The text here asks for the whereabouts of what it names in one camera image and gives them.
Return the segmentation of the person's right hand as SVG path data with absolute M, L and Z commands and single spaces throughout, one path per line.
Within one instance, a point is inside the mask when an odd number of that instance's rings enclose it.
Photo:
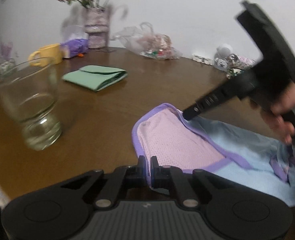
M 291 122 L 285 121 L 282 114 L 295 108 L 295 84 L 292 83 L 274 103 L 270 111 L 261 110 L 261 117 L 268 127 L 286 145 L 292 143 L 295 128 Z

